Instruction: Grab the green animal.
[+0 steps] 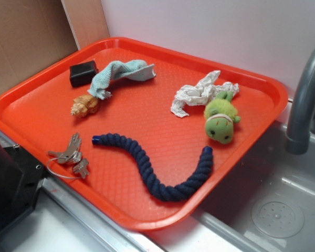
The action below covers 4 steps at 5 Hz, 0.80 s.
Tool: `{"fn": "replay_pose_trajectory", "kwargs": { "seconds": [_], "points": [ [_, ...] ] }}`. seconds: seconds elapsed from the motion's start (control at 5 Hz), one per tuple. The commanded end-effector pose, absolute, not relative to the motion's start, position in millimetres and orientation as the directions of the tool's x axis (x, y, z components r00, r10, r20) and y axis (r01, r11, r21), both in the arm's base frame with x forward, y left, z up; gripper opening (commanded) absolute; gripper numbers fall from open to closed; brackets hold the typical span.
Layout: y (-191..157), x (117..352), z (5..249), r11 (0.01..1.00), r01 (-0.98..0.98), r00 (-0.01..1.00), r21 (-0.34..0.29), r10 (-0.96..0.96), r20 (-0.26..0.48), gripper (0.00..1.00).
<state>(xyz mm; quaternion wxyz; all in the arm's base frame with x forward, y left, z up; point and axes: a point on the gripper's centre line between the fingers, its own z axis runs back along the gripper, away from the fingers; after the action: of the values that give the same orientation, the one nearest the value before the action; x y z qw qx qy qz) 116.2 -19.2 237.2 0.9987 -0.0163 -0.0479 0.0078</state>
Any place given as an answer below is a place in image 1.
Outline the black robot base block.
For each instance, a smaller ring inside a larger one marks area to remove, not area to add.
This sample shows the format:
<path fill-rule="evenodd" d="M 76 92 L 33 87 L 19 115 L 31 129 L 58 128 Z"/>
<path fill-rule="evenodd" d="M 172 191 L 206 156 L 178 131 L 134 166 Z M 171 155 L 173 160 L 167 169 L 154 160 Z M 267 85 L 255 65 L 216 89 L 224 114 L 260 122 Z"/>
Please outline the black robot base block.
<path fill-rule="evenodd" d="M 0 235 L 32 213 L 44 166 L 23 147 L 0 144 Z"/>

